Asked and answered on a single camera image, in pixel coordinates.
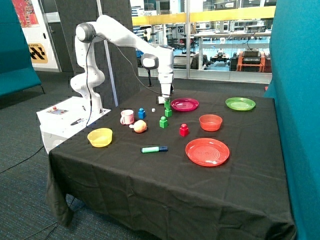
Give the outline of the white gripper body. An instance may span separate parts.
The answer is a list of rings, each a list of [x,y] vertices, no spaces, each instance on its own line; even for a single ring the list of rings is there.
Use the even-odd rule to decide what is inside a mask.
[[[158,80],[160,83],[161,95],[164,98],[169,98],[171,96],[171,88],[174,80],[173,73],[160,73],[158,75]]]

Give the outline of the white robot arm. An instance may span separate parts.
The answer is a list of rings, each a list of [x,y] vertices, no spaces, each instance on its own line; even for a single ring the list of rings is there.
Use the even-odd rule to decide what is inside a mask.
[[[142,51],[142,66],[158,71],[161,92],[158,103],[164,104],[171,95],[174,80],[174,52],[169,45],[154,47],[135,35],[110,16],[102,15],[96,21],[84,22],[75,29],[74,47],[77,64],[84,72],[71,79],[71,87],[82,96],[86,110],[100,113],[103,110],[101,97],[94,88],[105,80],[104,73],[96,64],[94,43],[107,40],[118,47],[131,47]]]

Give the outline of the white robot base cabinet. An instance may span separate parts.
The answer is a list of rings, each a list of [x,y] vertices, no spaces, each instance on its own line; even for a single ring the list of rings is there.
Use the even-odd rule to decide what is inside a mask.
[[[106,108],[94,109],[92,105],[85,104],[83,98],[78,96],[72,96],[38,111],[36,114],[40,122],[39,127],[46,152],[49,153],[110,111]],[[82,119],[82,122],[71,125],[78,119]]]

